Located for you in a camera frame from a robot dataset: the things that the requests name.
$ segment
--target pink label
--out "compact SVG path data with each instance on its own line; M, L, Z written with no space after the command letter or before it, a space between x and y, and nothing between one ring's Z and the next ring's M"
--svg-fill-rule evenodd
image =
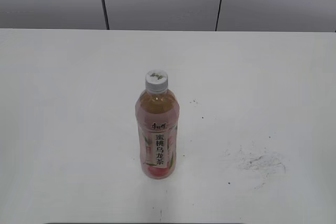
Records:
M144 162L156 168L170 168L176 157L176 136L177 124L173 127L162 131L165 127L156 128L156 131L146 131L139 126L140 148L145 150L142 152Z

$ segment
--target bottle neck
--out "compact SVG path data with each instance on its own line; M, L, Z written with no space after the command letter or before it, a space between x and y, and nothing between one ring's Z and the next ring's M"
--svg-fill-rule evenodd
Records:
M153 91L153 90L146 89L146 92L149 93L150 95L167 94L168 88L163 91Z

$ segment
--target white tabletop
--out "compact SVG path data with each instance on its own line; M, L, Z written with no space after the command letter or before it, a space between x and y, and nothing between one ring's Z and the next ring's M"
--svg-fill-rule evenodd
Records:
M153 68L177 166L141 171ZM336 34L0 30L0 223L336 223Z

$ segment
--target white bottle cap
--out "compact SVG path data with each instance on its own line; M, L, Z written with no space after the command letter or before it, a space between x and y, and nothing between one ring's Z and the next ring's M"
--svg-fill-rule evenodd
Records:
M151 70L146 74L146 89L153 94L161 94L168 89L168 75L163 70Z

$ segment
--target brand logo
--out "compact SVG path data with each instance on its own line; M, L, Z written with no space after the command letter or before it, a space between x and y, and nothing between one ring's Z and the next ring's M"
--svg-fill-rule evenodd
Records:
M157 125L156 123L152 124L152 129L153 130L165 130L166 129L166 123Z

